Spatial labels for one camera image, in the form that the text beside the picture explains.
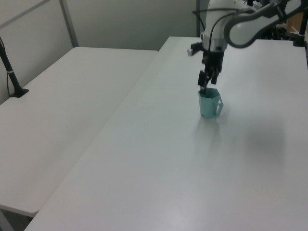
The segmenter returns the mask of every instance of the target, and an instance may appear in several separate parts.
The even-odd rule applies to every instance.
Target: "white table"
[[[307,230],[304,49],[229,47],[205,120],[197,40],[169,38],[27,231]]]
[[[156,56],[74,48],[0,106],[0,208],[34,216]]]

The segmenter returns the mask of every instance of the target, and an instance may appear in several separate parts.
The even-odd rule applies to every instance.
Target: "cable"
[[[193,12],[193,14],[197,16],[197,18],[198,18],[198,19],[200,20],[200,22],[201,22],[201,25],[202,25],[203,30],[205,30],[204,23],[203,23],[203,21],[202,21],[201,17],[198,15],[198,13]]]
[[[4,43],[3,43],[1,37],[0,37],[0,43],[1,43],[1,46],[3,47],[3,52],[5,53],[5,46],[4,46]],[[10,97],[11,94],[10,94],[10,90],[9,90],[9,73],[6,73],[6,86],[7,86],[8,94],[9,94],[9,97]]]
[[[0,42],[1,42],[1,46],[3,47],[4,53],[5,53],[5,46],[4,46],[4,43],[3,43],[3,41],[2,41],[1,36],[0,36]]]
[[[200,11],[193,11],[192,13],[194,15],[196,15],[197,18],[199,19],[199,21],[201,22],[203,30],[205,30],[205,26],[204,26],[204,23],[203,23],[200,15],[199,15],[199,13],[208,12],[208,11],[238,11],[238,9],[234,9],[234,8],[214,8],[214,9],[205,9],[205,10],[200,10]]]
[[[6,85],[7,85],[7,88],[8,88],[8,94],[9,94],[9,97],[11,96],[10,94],[10,89],[9,89],[9,73],[6,73]]]
[[[212,27],[212,30],[211,30],[211,34],[210,34],[210,42],[209,42],[209,44],[208,44],[208,55],[210,55],[210,51],[211,51],[212,35],[213,35],[213,31],[214,31],[215,26],[217,25],[217,23],[220,22],[220,20],[222,20],[222,19],[224,19],[224,18],[226,18],[226,17],[232,16],[232,15],[234,15],[234,14],[235,14],[235,13],[226,14],[226,15],[220,17],[220,18],[214,23],[214,25],[213,25],[213,27]]]

